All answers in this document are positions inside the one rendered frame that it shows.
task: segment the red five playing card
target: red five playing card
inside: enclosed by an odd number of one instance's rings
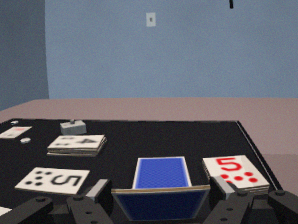
[[[210,176],[221,176],[238,189],[269,187],[269,183],[245,155],[203,158]]]

